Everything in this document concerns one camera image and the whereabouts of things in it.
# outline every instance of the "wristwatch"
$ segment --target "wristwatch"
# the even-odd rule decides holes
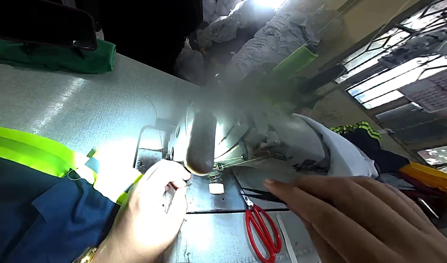
[[[88,247],[72,263],[90,263],[95,252],[97,252],[97,248]]]

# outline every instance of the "window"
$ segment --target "window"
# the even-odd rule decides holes
[[[343,64],[348,72],[336,82],[342,83],[362,72],[357,83],[347,88],[350,95],[371,109],[401,98],[398,88],[447,69],[447,55],[418,57],[389,69],[378,59],[416,36],[443,27],[447,23],[447,0],[436,0],[400,25],[356,51]]]
[[[447,173],[447,146],[418,152],[425,161]]]

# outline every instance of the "black fabric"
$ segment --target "black fabric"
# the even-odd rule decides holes
[[[380,174],[396,173],[405,165],[410,164],[407,158],[381,149],[379,141],[372,138],[365,129],[359,128],[341,135],[374,160]]]

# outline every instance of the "finger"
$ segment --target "finger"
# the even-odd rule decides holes
[[[408,196],[403,194],[399,189],[395,188],[392,185],[386,184],[386,187],[388,187],[392,192],[394,192],[394,194],[396,194],[399,198],[401,198],[404,201],[404,203],[406,203],[409,207],[411,207],[412,210],[414,210],[414,212],[417,213],[417,215],[420,218],[422,218],[427,224],[429,224],[430,226],[433,227],[433,229],[435,229],[435,226],[430,221],[430,219],[425,215],[425,213],[420,209],[420,207],[414,201],[412,201],[412,199],[408,198]]]
[[[305,224],[306,230],[310,234],[318,255],[320,255],[321,262],[327,263],[346,263],[346,261],[337,253],[337,251],[324,240],[324,238],[314,230],[311,224]]]
[[[347,262],[393,262],[394,253],[390,248],[328,203],[282,182],[265,181],[264,185],[310,223]]]
[[[168,209],[167,217],[169,219],[169,228],[176,233],[180,230],[183,219],[185,218],[188,203],[186,201],[186,187],[178,188]]]
[[[152,173],[142,188],[144,194],[151,198],[161,198],[165,187],[172,183],[176,188],[186,187],[183,176],[187,171],[177,162],[162,160],[159,167]]]
[[[414,236],[419,234],[390,206],[349,178],[305,176],[298,179],[297,187],[332,202],[340,212],[391,248],[414,242]]]
[[[435,229],[430,220],[428,220],[425,214],[412,200],[405,195],[404,198],[402,198],[400,195],[402,193],[399,190],[396,192],[394,187],[390,186],[389,184],[381,183],[366,177],[355,177],[352,178],[352,180],[390,206],[396,213],[398,213],[414,227],[429,234],[431,233],[431,229]],[[414,207],[420,210],[421,215],[414,209]]]

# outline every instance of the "yellow fabric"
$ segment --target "yellow fabric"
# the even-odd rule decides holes
[[[0,158],[23,164],[37,171],[64,177],[72,169],[93,184],[103,196],[121,205],[127,197],[124,192],[141,173],[132,167],[118,167],[100,162],[98,173],[85,166],[87,156],[70,150],[63,144],[27,132],[0,127]]]
[[[402,167],[399,171],[447,194],[447,173],[415,162]]]
[[[0,157],[46,174],[63,177],[88,160],[59,142],[0,127]]]

